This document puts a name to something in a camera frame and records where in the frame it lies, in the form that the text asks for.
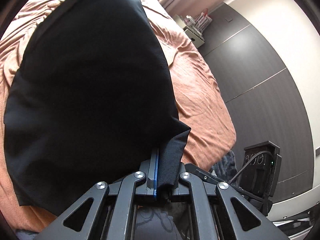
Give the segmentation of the black pants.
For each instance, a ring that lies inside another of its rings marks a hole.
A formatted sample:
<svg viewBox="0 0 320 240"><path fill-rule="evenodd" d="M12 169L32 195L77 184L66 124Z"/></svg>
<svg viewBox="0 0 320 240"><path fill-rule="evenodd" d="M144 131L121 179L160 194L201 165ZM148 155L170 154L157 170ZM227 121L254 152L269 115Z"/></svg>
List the black pants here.
<svg viewBox="0 0 320 240"><path fill-rule="evenodd" d="M158 153L167 198L190 132L140 0L65 0L35 29L9 90L4 153L21 206L58 216Z"/></svg>

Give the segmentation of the dark grey wardrobe doors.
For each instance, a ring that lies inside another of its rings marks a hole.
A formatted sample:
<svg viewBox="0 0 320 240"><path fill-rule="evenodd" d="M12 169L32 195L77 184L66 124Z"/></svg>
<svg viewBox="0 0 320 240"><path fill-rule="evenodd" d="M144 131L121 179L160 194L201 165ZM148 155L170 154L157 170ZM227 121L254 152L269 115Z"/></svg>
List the dark grey wardrobe doors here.
<svg viewBox="0 0 320 240"><path fill-rule="evenodd" d="M311 128L289 70L267 39L229 5L219 5L210 17L199 51L234 124L237 165L242 165L247 146L270 141L282 157L273 201L309 191L314 171Z"/></svg>

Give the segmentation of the white bedside table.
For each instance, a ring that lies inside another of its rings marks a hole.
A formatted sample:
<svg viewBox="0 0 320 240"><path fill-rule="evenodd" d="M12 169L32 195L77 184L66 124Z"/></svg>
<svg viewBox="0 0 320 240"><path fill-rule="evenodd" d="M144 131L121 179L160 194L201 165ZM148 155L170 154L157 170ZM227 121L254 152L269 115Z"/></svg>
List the white bedside table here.
<svg viewBox="0 0 320 240"><path fill-rule="evenodd" d="M212 22L212 18L208 15L207 8L195 18L190 15L185 17L175 15L173 19L191 39L196 48L200 48L200 46L204 45L205 41L203 38L203 32Z"/></svg>

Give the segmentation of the brown bed cover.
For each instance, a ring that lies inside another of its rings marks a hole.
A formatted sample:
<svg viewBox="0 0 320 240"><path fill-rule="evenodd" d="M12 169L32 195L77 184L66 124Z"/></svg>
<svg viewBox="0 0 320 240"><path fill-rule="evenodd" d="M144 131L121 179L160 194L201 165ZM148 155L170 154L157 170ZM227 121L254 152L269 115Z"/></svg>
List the brown bed cover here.
<svg viewBox="0 0 320 240"><path fill-rule="evenodd" d="M1 39L1 109L27 44L36 28L65 0L29 0L17 13ZM191 128L182 161L208 170L234 145L236 133L216 79L199 51L157 0L140 0L171 75L179 119ZM114 132L107 85L98 80L103 70L80 61L86 72L76 85L78 106L69 111L76 120L74 134L83 142L105 142Z"/></svg>

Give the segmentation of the person's dark trousers leg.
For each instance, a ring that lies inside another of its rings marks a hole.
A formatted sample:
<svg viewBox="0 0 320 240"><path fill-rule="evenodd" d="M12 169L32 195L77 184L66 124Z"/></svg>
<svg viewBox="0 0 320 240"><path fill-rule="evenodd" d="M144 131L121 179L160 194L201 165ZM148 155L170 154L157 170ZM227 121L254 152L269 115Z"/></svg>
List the person's dark trousers leg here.
<svg viewBox="0 0 320 240"><path fill-rule="evenodd" d="M187 208L187 203L139 207L134 239L183 239L181 233L188 228Z"/></svg>

